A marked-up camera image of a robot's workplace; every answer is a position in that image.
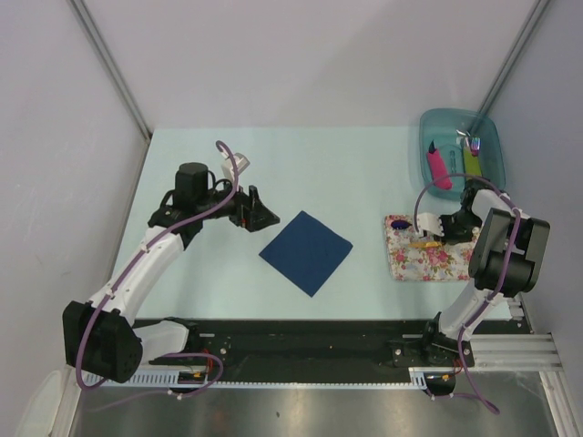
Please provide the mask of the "gold knife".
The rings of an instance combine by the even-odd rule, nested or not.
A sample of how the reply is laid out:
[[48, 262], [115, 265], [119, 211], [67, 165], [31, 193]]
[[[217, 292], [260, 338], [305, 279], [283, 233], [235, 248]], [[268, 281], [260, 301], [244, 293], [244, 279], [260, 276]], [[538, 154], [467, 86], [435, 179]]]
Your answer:
[[412, 242], [408, 245], [409, 248], [412, 249], [430, 249], [430, 248], [439, 248], [443, 247], [444, 243], [441, 241], [416, 241]]

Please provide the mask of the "purple spoon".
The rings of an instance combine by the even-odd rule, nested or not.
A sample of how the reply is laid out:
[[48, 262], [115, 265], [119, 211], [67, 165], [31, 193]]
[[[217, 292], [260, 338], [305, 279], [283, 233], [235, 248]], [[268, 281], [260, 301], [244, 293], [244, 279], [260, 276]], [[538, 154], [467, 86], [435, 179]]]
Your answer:
[[394, 220], [391, 222], [392, 229], [405, 230], [405, 229], [409, 229], [411, 227], [412, 227], [412, 223], [407, 221], [407, 220], [398, 219], [398, 220]]

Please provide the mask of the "dark blue paper napkin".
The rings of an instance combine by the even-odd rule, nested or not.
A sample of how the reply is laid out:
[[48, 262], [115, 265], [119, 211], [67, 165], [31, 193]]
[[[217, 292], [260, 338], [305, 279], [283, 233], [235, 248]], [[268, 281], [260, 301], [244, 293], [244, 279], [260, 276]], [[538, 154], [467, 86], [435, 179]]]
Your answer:
[[259, 256], [313, 297], [343, 263], [353, 244], [301, 211]]

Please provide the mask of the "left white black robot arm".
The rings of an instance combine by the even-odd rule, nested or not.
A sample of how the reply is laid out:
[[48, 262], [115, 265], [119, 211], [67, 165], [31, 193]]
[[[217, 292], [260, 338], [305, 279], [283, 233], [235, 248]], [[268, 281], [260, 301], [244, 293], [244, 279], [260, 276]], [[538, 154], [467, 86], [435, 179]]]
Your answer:
[[165, 270], [202, 231], [205, 220], [226, 218], [249, 232], [279, 223], [255, 186], [240, 187], [240, 174], [248, 165], [241, 154], [226, 159], [221, 179], [202, 163], [180, 165], [173, 189], [150, 217], [132, 258], [87, 302], [71, 301], [66, 306], [62, 316], [66, 362], [75, 369], [82, 388], [90, 387], [83, 379], [86, 373], [124, 383], [150, 361], [173, 356], [189, 364], [200, 356], [201, 342], [191, 335], [186, 321], [166, 318], [137, 328], [135, 319]]

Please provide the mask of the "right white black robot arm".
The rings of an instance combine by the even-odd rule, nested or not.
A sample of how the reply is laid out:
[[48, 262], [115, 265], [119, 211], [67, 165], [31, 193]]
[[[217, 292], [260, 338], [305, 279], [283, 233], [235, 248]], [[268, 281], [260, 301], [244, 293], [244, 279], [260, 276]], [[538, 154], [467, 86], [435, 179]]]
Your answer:
[[424, 328], [421, 356], [441, 365], [464, 355], [475, 329], [496, 305], [534, 288], [551, 226], [523, 213], [506, 192], [482, 177], [465, 181], [456, 213], [415, 213], [414, 226], [418, 234], [446, 245], [467, 242], [474, 229], [480, 230], [468, 264], [469, 282]]

